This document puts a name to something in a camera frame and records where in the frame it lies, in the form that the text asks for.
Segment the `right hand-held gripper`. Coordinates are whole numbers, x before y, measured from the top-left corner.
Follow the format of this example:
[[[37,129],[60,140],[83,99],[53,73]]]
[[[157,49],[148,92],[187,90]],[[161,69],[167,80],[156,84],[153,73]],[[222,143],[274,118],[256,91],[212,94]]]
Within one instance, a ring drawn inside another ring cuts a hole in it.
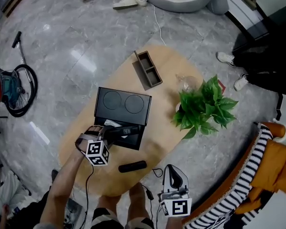
[[[192,199],[188,189],[188,177],[174,165],[168,164],[163,173],[163,193],[158,194],[165,217],[190,215]]]

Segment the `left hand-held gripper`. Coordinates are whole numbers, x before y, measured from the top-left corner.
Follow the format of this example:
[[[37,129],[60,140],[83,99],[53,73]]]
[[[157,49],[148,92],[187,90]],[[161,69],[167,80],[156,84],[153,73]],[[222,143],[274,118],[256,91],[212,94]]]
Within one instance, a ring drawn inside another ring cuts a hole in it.
[[[98,141],[88,140],[86,158],[93,166],[106,166],[109,161],[109,150],[119,137],[108,137],[112,125],[105,125],[98,134]]]

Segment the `person's left hand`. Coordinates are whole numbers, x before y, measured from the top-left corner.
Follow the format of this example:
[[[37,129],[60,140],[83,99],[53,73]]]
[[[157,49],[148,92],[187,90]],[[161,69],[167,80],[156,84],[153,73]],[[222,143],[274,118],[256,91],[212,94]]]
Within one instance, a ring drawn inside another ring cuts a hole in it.
[[[93,125],[93,126],[90,126],[83,134],[87,135],[89,140],[96,141],[98,140],[102,132],[102,129],[103,129],[103,126]]]

